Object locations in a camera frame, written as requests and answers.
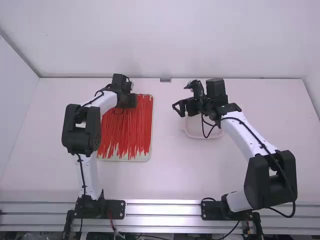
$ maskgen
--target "white wall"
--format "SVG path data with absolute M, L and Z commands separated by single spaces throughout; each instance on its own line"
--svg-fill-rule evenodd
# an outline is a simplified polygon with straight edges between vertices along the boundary
M 320 113 L 319 9 L 318 0 L 0 0 L 0 28 L 45 77 L 297 77 Z
M 0 35 L 0 178 L 39 81 L 38 76 Z

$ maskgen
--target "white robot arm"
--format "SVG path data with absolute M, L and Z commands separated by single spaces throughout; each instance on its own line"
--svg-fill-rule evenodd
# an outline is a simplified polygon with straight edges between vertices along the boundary
M 241 108 L 228 102 L 223 79 L 209 79 L 204 88 L 199 80 L 193 80 L 185 89 L 191 89 L 193 97 L 182 99 L 172 105 L 180 115 L 192 117 L 197 114 L 209 116 L 215 124 L 227 133 L 244 157 L 248 160 L 243 189 L 225 194 L 221 198 L 224 213 L 234 213 L 270 208 L 297 199 L 296 160 L 288 151 L 280 151 L 267 142 L 247 121 Z M 269 175 L 269 168 L 276 171 Z

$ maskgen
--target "white table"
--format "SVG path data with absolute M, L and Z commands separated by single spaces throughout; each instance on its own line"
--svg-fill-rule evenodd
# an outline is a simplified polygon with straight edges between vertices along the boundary
M 196 229 L 204 233 L 228 232 L 233 222 L 202 221 L 198 203 L 204 197 L 219 199 L 223 194 L 242 188 L 247 161 L 227 135 L 196 140 L 181 130 L 182 120 L 171 105 L 191 96 L 190 91 L 183 89 L 189 79 L 173 79 L 171 83 L 155 78 L 133 81 L 136 93 L 154 96 L 151 159 L 98 163 L 105 197 L 132 203 L 127 208 L 127 214 L 132 216 L 116 224 L 125 230 L 133 230 L 132 226 L 136 225 L 145 226 L 144 223 L 151 225 L 143 232 L 177 233 Z M 17 212 L 12 209 L 18 209 L 19 213 L 31 215 L 37 211 L 43 213 L 51 204 L 47 212 L 56 215 L 37 216 L 32 218 L 34 222 L 25 216 L 25 222 L 23 217 L 19 220 L 22 225 L 47 221 L 49 225 L 59 225 L 57 228 L 47 226 L 50 231 L 63 227 L 64 213 L 73 207 L 79 190 L 75 158 L 61 144 L 65 107 L 69 103 L 86 102 L 96 90 L 110 82 L 102 78 L 40 80 L 0 182 L 0 200 L 6 202 L 2 207 L 8 211 Z M 270 143 L 280 150 L 291 150 L 296 157 L 299 214 L 293 219 L 284 219 L 264 210 L 264 215 L 272 217 L 262 220 L 263 228 L 270 233 L 320 233 L 320 123 L 302 80 L 225 79 L 225 86 L 229 102 L 236 102 L 248 121 Z M 30 205 L 13 205 L 13 202 Z M 159 203 L 166 210 L 157 208 Z M 290 207 L 282 208 L 290 212 Z M 163 211 L 172 215 L 172 209 L 176 209 L 178 214 L 174 215 L 178 215 L 178 219 L 168 218 L 172 221 L 168 222 L 157 217 Z M 153 215 L 154 220 L 145 219 L 142 213 Z M 6 226 L 0 226 L 0 230 L 12 229 L 11 225 L 17 224 L 14 216 L 16 214 L 4 218 L 2 224 Z M 105 224 L 108 225 L 103 220 L 88 220 L 88 224 L 92 224 L 91 227 L 84 227 L 90 231 L 106 231 Z M 295 230 L 297 226 L 304 229 Z

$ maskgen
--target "black cable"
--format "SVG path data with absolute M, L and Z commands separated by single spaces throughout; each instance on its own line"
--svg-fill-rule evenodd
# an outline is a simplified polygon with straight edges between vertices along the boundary
M 202 120 L 205 124 L 207 124 L 207 125 L 209 125 L 209 126 L 211 126 L 211 127 L 214 126 L 214 125 L 212 125 L 211 123 L 208 123 L 207 121 L 205 121 L 205 119 L 204 119 L 204 114 L 203 114 L 203 113 L 201 113 L 201 120 Z
M 238 227 L 238 225 L 239 225 L 239 223 L 240 223 L 240 220 L 236 223 L 236 225 L 234 225 L 234 227 L 231 229 L 231 231 L 230 232 L 228 232 L 226 235 L 224 235 L 223 237 L 220 237 L 220 238 L 210 238 L 210 239 L 208 239 L 208 240 L 222 240 L 222 239 L 224 239 L 224 238 L 226 238 L 226 237 L 228 237 L 230 234 L 232 234 L 232 232 Z
M 272 161 L 275 163 L 275 165 L 277 166 L 277 168 L 279 169 L 279 171 L 281 172 L 282 174 L 282 177 L 284 178 L 284 181 L 286 182 L 288 188 L 289 188 L 289 192 L 290 192 L 290 195 L 291 195 L 291 198 L 292 198 L 292 212 L 290 215 L 285 215 L 284 213 L 274 209 L 273 207 L 267 207 L 267 209 L 270 209 L 278 214 L 280 214 L 281 216 L 285 217 L 285 218 L 292 218 L 295 213 L 296 213 L 296 201 L 294 200 L 295 199 L 295 195 L 294 195 L 294 191 L 296 191 L 295 189 L 293 189 L 293 187 L 291 186 L 284 170 L 282 169 L 282 167 L 280 166 L 280 164 L 278 163 L 278 160 L 271 154 L 271 152 L 268 150 L 268 148 L 266 147 L 266 145 L 257 137 L 257 135 L 255 135 L 255 133 L 243 122 L 241 121 L 239 118 L 236 118 L 236 117 L 231 117 L 231 116 L 228 116 L 228 117 L 225 117 L 225 118 L 222 118 L 222 120 L 225 120 L 225 119 L 233 119 L 233 120 L 236 120 L 239 122 L 239 124 L 242 124 L 250 133 L 251 135 L 257 140 L 257 142 L 261 145 L 261 147 L 268 153 L 268 155 L 270 156 L 270 158 L 272 159 Z
M 212 126 L 212 128 L 210 129 L 210 131 L 209 131 L 209 133 L 208 133 L 207 136 L 206 136 L 206 134 L 205 134 L 204 123 L 208 124 L 209 126 Z M 201 126 L 202 126 L 202 134 L 203 134 L 204 138 L 207 139 L 207 138 L 210 136 L 212 130 L 213 130 L 213 129 L 215 128 L 215 126 L 217 126 L 217 125 L 216 125 L 216 124 L 215 124 L 215 125 L 212 125 L 212 124 L 210 124 L 210 123 L 207 123 L 207 122 L 204 120 L 204 118 L 203 118 L 203 114 L 201 114 Z
M 83 169 L 83 166 L 82 166 L 83 160 L 81 159 L 81 157 L 80 157 L 80 155 L 78 153 L 75 153 L 75 155 L 77 155 L 77 157 L 78 157 L 77 162 L 79 162 L 79 164 L 80 164 L 80 171 L 81 171 L 81 178 L 82 178 L 82 188 L 83 188 L 83 195 L 82 195 L 83 202 L 82 202 L 82 204 L 83 204 L 83 207 L 85 207 L 85 200 L 86 200 L 85 195 L 86 195 L 86 187 L 87 186 L 86 186 L 86 181 L 85 181 L 84 169 Z M 84 218 L 83 218 L 83 214 L 81 214 L 81 225 L 80 225 L 79 233 L 82 232 L 83 222 L 84 222 Z
M 97 93 L 99 93 L 99 92 L 101 93 L 99 96 L 95 97 L 94 99 L 92 99 L 92 100 L 86 102 L 85 104 L 83 104 L 82 106 L 80 106 L 79 109 L 75 112 L 75 115 L 79 114 L 80 111 L 81 111 L 85 106 L 92 104 L 95 100 L 97 100 L 97 99 L 101 98 L 103 95 L 105 95 L 105 93 L 104 93 L 102 90 L 99 90 L 99 91 L 97 91 L 97 92 L 95 93 L 94 96 L 96 96 Z
M 137 236 L 135 240 L 138 240 L 142 236 L 142 234 L 143 233 L 141 233 L 139 236 Z
M 216 200 L 215 200 L 214 198 L 212 198 L 212 197 L 205 197 L 204 199 L 201 200 L 201 204 L 203 203 L 204 200 L 212 200 L 212 201 L 216 202 Z M 236 225 L 231 229 L 231 231 L 228 232 L 228 233 L 227 233 L 226 235 L 224 235 L 223 237 L 218 238 L 218 239 L 214 239 L 214 238 L 212 238 L 212 239 L 213 239 L 213 240 L 222 240 L 222 239 L 228 237 L 228 236 L 237 228 L 237 226 L 238 226 L 239 223 L 240 223 L 240 221 L 238 221 L 238 222 L 236 223 Z
M 204 200 L 212 200 L 212 201 L 216 202 L 216 200 L 212 197 L 205 197 L 204 199 L 201 200 L 201 202 L 203 202 Z
M 160 240 L 170 240 L 168 238 L 163 238 L 163 237 L 159 237 L 159 236 L 152 236 L 152 235 L 143 235 L 143 234 L 140 234 L 140 235 L 135 235 L 135 236 L 139 236 L 140 237 L 146 237 L 146 238 L 154 238 L 154 239 L 160 239 Z

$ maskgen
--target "bundle of red sticks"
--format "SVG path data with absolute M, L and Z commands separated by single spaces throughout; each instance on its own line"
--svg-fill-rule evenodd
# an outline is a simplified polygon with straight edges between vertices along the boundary
M 98 158 L 147 161 L 151 153 L 154 98 L 137 95 L 136 108 L 112 108 L 102 117 Z

